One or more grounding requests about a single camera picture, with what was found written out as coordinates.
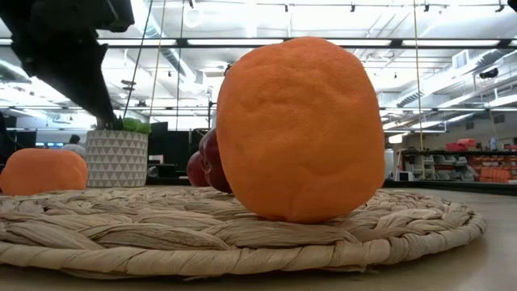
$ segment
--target white planter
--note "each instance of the white planter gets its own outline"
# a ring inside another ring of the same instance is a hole
[[[94,130],[86,135],[88,187],[141,187],[147,176],[148,135]]]

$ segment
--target woven placemat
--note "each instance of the woven placemat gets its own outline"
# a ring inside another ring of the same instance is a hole
[[[394,190],[310,226],[265,221],[211,188],[0,196],[0,264],[98,279],[363,271],[465,245],[485,230],[466,206]]]

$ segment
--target braided straw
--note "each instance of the braided straw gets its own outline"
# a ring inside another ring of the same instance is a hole
[[[210,188],[0,196],[0,264],[97,279],[363,271],[465,245],[485,230],[466,206],[404,191],[379,190],[347,217],[311,226],[265,221]]]

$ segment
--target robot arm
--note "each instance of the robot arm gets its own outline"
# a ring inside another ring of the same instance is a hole
[[[134,24],[130,0],[0,0],[13,52],[36,76],[97,117],[121,126],[103,79],[107,45],[96,30],[125,32]]]

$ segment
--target desk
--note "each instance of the desk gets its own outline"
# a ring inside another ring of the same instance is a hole
[[[489,222],[485,236],[466,247],[366,274],[273,273],[181,281],[170,278],[96,281],[59,272],[0,266],[0,289],[9,291],[510,291],[517,285],[517,197],[417,190],[476,209]]]

